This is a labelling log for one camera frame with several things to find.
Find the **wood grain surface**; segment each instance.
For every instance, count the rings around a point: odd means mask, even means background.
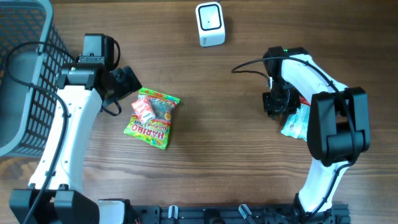
[[[266,79],[231,74],[269,47],[305,47],[328,74],[369,97],[371,147],[350,168],[333,198],[348,203],[353,223],[398,220],[398,3],[396,1],[223,1],[226,42],[201,48],[199,2],[54,4],[74,55],[85,33],[121,46],[120,67],[141,83],[179,97],[166,151],[123,134],[133,94],[114,118],[97,116],[84,166],[85,195],[128,198],[135,205],[289,203],[303,186],[311,155],[267,117]],[[251,69],[265,72],[261,64]],[[0,223],[15,223],[8,200],[25,188],[37,159],[0,159]]]

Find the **white device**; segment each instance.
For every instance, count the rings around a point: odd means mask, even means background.
[[[202,47],[220,45],[225,41],[223,9],[218,2],[206,2],[196,8],[199,41]]]

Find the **plastic packaging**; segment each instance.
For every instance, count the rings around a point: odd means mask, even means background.
[[[155,118],[142,124],[138,116],[133,114],[124,133],[163,150],[166,149],[172,119],[171,112],[180,99],[144,87],[139,90],[138,98],[146,98],[150,101]]]
[[[141,124],[146,124],[152,118],[155,118],[155,113],[150,106],[150,101],[147,96],[133,102],[131,106]]]
[[[280,131],[286,136],[307,141],[308,120],[310,118],[310,104],[300,98],[301,107],[295,114],[287,117],[284,128]]]

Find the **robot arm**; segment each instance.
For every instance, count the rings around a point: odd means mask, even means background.
[[[308,62],[331,80],[337,90],[342,92],[353,118],[357,147],[355,150],[351,144],[348,122],[336,124],[337,113],[347,115],[337,97],[340,93],[335,93],[319,72],[295,60],[264,61],[271,77],[271,92],[263,94],[264,109],[270,116],[276,113],[294,112],[300,106],[297,103],[299,95],[311,102],[307,143],[313,159],[307,180],[298,194],[298,206],[303,214],[302,220],[313,212],[320,215],[312,218],[312,221],[316,221],[317,218],[322,220],[325,217],[324,213],[331,209],[333,194],[342,175],[348,169],[348,164],[356,160],[359,153],[369,148],[368,99],[361,88],[348,88],[327,75],[303,48],[287,50],[282,50],[282,47],[270,48],[264,58],[286,56]],[[281,105],[286,105],[284,111],[279,109],[283,108]]]
[[[99,223],[100,216],[100,223],[109,223],[105,217],[121,223],[120,219],[131,217],[128,200],[104,201],[97,205],[82,194],[81,185],[83,161],[96,115],[104,103],[107,105],[142,88],[130,67],[116,68],[119,56],[114,64],[114,43],[118,46],[103,34],[86,34],[79,61],[62,65],[56,86],[57,95],[69,112],[64,141],[60,142],[60,154],[57,154],[65,116],[58,102],[45,151],[28,189],[14,189],[10,197],[10,208],[20,223]],[[56,165],[49,173],[53,159]],[[114,213],[115,207],[122,210]]]

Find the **gray basket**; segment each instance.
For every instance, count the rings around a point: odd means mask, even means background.
[[[5,56],[27,41],[42,41],[68,50],[52,23],[53,9],[48,0],[0,0],[0,156],[41,157],[49,136],[56,100],[12,82],[5,77]],[[41,45],[24,47],[9,62],[18,79],[56,91],[57,72],[64,54]]]

